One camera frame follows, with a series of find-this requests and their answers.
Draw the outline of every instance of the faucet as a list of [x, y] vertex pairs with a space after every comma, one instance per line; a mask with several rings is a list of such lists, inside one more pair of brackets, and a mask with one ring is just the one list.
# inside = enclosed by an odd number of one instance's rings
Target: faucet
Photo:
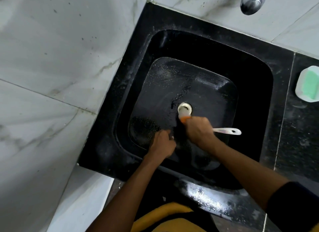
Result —
[[265, 0], [241, 0], [240, 8], [243, 14], [252, 15], [264, 4]]

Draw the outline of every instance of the person's left hand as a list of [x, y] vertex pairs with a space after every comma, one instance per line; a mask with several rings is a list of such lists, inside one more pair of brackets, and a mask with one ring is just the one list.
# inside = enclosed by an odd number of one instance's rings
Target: person's left hand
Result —
[[170, 157], [176, 147], [173, 137], [169, 137], [170, 130], [160, 130], [155, 133], [154, 139], [144, 160], [155, 162], [158, 166], [165, 158]]

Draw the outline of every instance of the countertop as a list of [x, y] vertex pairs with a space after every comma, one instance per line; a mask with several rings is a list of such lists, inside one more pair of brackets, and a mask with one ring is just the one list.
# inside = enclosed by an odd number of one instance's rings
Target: countertop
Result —
[[[160, 18], [156, 16], [157, 12], [164, 12], [168, 17]], [[292, 180], [301, 182], [315, 193], [319, 191], [317, 183], [319, 181], [319, 141], [317, 139], [319, 121], [316, 116], [319, 111], [319, 103], [307, 103], [298, 99], [294, 94], [295, 83], [300, 72], [311, 65], [319, 66], [319, 61], [172, 10], [155, 7], [150, 3], [146, 4], [141, 16], [143, 15], [156, 19], [157, 22], [154, 22], [156, 24], [163, 24], [163, 22], [173, 24], [166, 24], [163, 27], [154, 24], [150, 26], [151, 29], [144, 28], [145, 33], [133, 33], [123, 57], [125, 61], [121, 62], [114, 77], [79, 158], [79, 164], [123, 181], [132, 175], [141, 159], [122, 151], [116, 144], [113, 132], [114, 120], [119, 115], [118, 103], [121, 103], [122, 97], [130, 88], [130, 78], [134, 75], [133, 70], [141, 62], [141, 59], [130, 59], [125, 56], [137, 52], [131, 48], [132, 46], [140, 46], [138, 51], [145, 48], [151, 35], [159, 30], [188, 28], [195, 34], [207, 36], [207, 38], [248, 52], [260, 58], [271, 68], [274, 86], [277, 89], [272, 97], [271, 115], [268, 117], [269, 122], [260, 163]], [[146, 36], [146, 41], [141, 44], [139, 40], [143, 36]], [[269, 46], [274, 48], [275, 55], [273, 51], [270, 51]], [[186, 179], [181, 174], [171, 172], [168, 174], [165, 167], [159, 167], [154, 174], [154, 179], [156, 178], [159, 179], [159, 185], [167, 187], [168, 190], [177, 189], [190, 201], [212, 214], [260, 231], [263, 229], [266, 231], [278, 230], [268, 219], [265, 219], [265, 213], [244, 189], [226, 190], [199, 185], [198, 182]]]

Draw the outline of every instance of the black sink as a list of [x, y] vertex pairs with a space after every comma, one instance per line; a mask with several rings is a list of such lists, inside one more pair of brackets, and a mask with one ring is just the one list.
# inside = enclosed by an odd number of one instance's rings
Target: black sink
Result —
[[240, 136], [216, 135], [272, 168], [292, 58], [283, 48], [148, 3], [78, 162], [126, 180], [153, 134], [170, 129], [177, 147], [162, 171], [240, 189], [223, 165], [187, 140], [177, 107], [187, 102], [213, 127], [240, 129]]
[[230, 173], [187, 140], [177, 107], [187, 102], [192, 115], [207, 117], [213, 127], [240, 129], [240, 136], [216, 135], [259, 160], [272, 84], [270, 68], [248, 53], [183, 31], [158, 32], [125, 100], [116, 126], [118, 141], [142, 158], [154, 133], [170, 129], [177, 147], [162, 166], [209, 185], [234, 188]]

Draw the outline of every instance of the white brush handle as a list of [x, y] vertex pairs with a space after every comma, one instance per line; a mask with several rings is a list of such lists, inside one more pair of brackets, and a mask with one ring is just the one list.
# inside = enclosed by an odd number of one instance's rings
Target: white brush handle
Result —
[[241, 135], [241, 131], [235, 128], [213, 128], [213, 131], [229, 135]]

